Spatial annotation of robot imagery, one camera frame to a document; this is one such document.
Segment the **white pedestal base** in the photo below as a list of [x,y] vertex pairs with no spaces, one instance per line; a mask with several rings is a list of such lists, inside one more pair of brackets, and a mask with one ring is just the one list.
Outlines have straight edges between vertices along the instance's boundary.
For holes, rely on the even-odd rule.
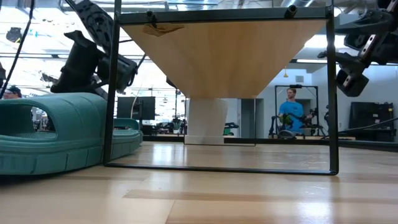
[[186,144],[224,144],[228,102],[221,99],[191,99],[188,106]]

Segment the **blue t-shirt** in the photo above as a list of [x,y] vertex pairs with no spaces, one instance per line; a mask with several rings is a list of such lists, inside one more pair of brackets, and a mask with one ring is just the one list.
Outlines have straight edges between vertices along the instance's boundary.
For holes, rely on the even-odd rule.
[[[279,107],[279,114],[289,114],[289,113],[292,113],[297,117],[301,117],[304,115],[303,106],[297,102],[286,101],[285,103],[282,103],[282,105]],[[293,125],[292,127],[290,127],[290,125],[285,125],[286,130],[302,132],[300,127],[303,125],[303,123],[297,118],[294,118],[293,116],[290,116],[290,119],[293,121]]]

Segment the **cap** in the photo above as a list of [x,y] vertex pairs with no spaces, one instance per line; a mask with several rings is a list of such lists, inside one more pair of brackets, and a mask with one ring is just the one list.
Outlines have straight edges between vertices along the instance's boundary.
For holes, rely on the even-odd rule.
[[21,90],[14,85],[8,88],[7,91],[13,94],[17,94],[19,98],[22,98]]

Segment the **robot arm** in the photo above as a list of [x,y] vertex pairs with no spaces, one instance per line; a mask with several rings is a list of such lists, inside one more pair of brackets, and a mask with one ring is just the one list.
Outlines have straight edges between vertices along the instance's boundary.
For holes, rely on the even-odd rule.
[[[346,34],[345,46],[358,50],[357,56],[336,53],[341,70],[337,87],[346,95],[359,96],[369,80],[363,75],[372,62],[380,65],[398,62],[398,5],[396,0],[379,0],[378,10],[369,10],[363,18],[336,27],[337,34]],[[326,57],[326,52],[318,58]]]
[[[102,8],[89,0],[83,0],[78,4],[72,0],[66,2],[78,14],[94,42],[86,39],[78,30],[65,34],[75,43],[65,66],[61,69],[57,84],[51,87],[51,92],[89,92],[105,98],[100,87],[109,83],[113,20]],[[100,51],[97,45],[102,47],[104,52]],[[127,86],[132,85],[138,67],[136,62],[119,55],[118,73],[115,74],[118,77],[118,92],[122,93]],[[95,80],[94,73],[101,80],[99,83]]]

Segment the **white wall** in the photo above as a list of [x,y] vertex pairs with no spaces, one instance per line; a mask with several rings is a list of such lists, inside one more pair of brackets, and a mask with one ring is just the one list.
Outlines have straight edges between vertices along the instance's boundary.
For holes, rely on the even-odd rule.
[[[369,83],[359,97],[347,97],[339,89],[337,90],[337,106],[338,106],[338,129],[339,131],[348,129],[349,110],[351,102],[376,102],[376,103],[393,103],[394,116],[398,116],[398,68],[395,66],[370,66],[365,70],[364,75],[369,78]],[[327,92],[327,67],[323,67],[312,74],[313,85],[319,86],[319,102],[320,113],[325,113],[325,106],[328,104]]]

